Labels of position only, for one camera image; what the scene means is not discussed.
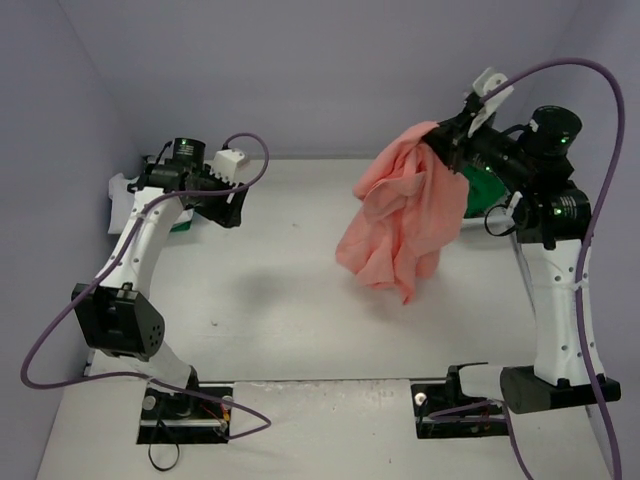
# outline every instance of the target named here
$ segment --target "pink towel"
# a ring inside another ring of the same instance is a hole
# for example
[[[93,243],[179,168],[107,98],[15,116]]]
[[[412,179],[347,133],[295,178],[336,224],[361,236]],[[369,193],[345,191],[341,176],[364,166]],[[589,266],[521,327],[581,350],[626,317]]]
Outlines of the pink towel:
[[[336,249],[338,263],[372,288],[395,286],[409,303],[416,276],[436,270],[440,249],[460,232],[469,185],[421,142],[423,122],[385,148],[353,188],[362,208]]]

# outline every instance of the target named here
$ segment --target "lavender wall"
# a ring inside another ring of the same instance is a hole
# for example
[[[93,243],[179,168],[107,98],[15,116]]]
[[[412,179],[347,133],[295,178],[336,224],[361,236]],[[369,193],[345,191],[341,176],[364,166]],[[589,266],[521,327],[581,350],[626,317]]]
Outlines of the lavender wall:
[[[61,4],[141,150],[179,132],[217,145],[248,129],[278,156],[344,157],[457,113],[489,65],[515,72],[547,58],[579,1]]]
[[[137,151],[55,0],[0,2],[0,465],[34,478],[61,392],[18,378],[27,349],[107,254],[107,180]],[[39,380],[81,372],[68,319],[33,368]]]
[[[622,401],[611,405],[623,451],[625,478],[640,471],[640,3],[584,1],[555,56],[578,55],[605,64],[620,80],[627,107],[627,136],[613,190],[596,230],[591,262],[593,321],[598,351],[607,373],[622,383]],[[606,82],[595,73],[563,67],[539,74],[522,118],[537,106],[555,103],[575,111],[584,129],[572,147],[576,182],[596,197],[613,146],[615,104]],[[606,435],[594,417],[599,439]],[[608,456],[608,445],[603,448]]]

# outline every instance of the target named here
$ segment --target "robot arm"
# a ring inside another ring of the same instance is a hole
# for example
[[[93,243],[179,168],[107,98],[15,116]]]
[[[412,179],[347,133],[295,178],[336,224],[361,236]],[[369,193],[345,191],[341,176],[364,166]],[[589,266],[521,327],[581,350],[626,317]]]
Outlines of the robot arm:
[[[156,198],[177,190],[228,190],[234,186],[237,169],[248,161],[246,155],[238,150],[219,151],[210,168],[204,164],[204,149],[202,142],[177,138],[169,161],[147,165],[131,189],[135,190],[131,215],[107,265],[122,249],[144,207]],[[232,198],[173,197],[143,216],[143,224],[117,267],[76,308],[87,344],[164,383],[196,388],[195,370],[164,341],[164,319],[149,302],[151,277],[167,236],[185,208],[195,208],[209,220],[231,228],[240,225],[246,193]],[[72,296],[84,288],[78,284]]]
[[[497,95],[491,105],[480,98],[505,79],[485,71],[463,111],[423,140],[453,171],[473,165],[492,172],[510,192],[516,254],[524,259],[536,318],[536,359],[525,367],[451,367],[450,400],[490,398],[505,401],[515,413],[592,404],[595,397],[580,352],[574,281],[591,208],[570,180],[573,167],[566,156],[582,123],[569,110],[546,106],[534,112],[528,125],[504,132],[493,129],[495,109],[506,95]],[[510,135],[517,131],[521,134],[514,140]],[[588,263],[581,287],[591,358],[605,399],[616,401],[620,385],[605,376],[593,338],[587,278]]]

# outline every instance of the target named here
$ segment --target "green component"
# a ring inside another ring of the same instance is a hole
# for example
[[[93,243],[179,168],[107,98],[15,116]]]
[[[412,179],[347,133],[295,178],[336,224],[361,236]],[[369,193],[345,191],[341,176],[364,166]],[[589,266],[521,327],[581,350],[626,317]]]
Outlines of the green component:
[[[181,223],[180,225],[176,225],[174,226],[171,231],[172,232],[186,232],[187,230],[189,230],[191,228],[191,222],[184,222]]]
[[[490,167],[480,170],[468,165],[462,174],[469,180],[469,196],[467,197],[467,211],[464,218],[484,215],[506,193],[504,185],[491,173]]]

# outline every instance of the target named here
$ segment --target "screw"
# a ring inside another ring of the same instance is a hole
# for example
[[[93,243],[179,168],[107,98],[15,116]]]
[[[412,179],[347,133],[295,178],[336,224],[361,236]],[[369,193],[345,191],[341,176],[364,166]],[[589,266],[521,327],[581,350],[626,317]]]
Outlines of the screw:
[[[416,393],[416,396],[413,397],[413,401],[415,402],[415,404],[419,407],[421,406],[424,402],[427,401],[427,395],[425,393],[422,392],[418,392]]]
[[[144,400],[142,400],[142,409],[149,411],[149,410],[153,410],[153,407],[156,406],[156,397],[154,397],[153,395],[147,395],[146,397],[144,397]]]
[[[225,402],[233,402],[233,397],[231,395],[225,395],[224,397],[222,397],[222,400],[224,400]],[[224,406],[227,410],[231,410],[231,407],[228,405]]]
[[[220,433],[224,433],[227,431],[227,427],[229,426],[229,424],[227,423],[226,420],[220,420],[220,425],[217,427],[213,427],[214,430],[220,432]]]

